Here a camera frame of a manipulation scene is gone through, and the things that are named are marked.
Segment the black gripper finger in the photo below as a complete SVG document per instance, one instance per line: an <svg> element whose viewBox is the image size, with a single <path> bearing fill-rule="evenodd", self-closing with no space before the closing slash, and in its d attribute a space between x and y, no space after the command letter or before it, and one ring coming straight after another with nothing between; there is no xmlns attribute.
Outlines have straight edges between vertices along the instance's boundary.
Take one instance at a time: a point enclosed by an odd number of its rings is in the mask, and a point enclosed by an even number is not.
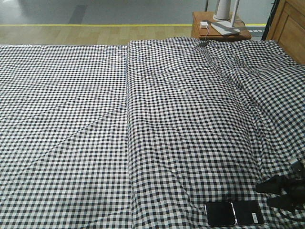
<svg viewBox="0 0 305 229"><path fill-rule="evenodd" d="M255 190L258 193L282 193L282 189L289 184L286 176L275 175L269 180L257 184Z"/></svg>
<svg viewBox="0 0 305 229"><path fill-rule="evenodd" d="M268 198L267 205L273 208L294 208L292 199L288 195Z"/></svg>

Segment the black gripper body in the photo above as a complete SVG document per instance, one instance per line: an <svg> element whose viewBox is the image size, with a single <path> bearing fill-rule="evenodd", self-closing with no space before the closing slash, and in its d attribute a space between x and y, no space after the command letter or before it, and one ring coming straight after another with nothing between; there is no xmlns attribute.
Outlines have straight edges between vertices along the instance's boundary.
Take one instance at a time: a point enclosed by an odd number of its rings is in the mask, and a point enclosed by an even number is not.
<svg viewBox="0 0 305 229"><path fill-rule="evenodd" d="M292 170L298 175L299 179L288 180L285 187L288 199L288 211L295 213L296 210L304 210L305 203L305 166L299 159L290 159Z"/></svg>

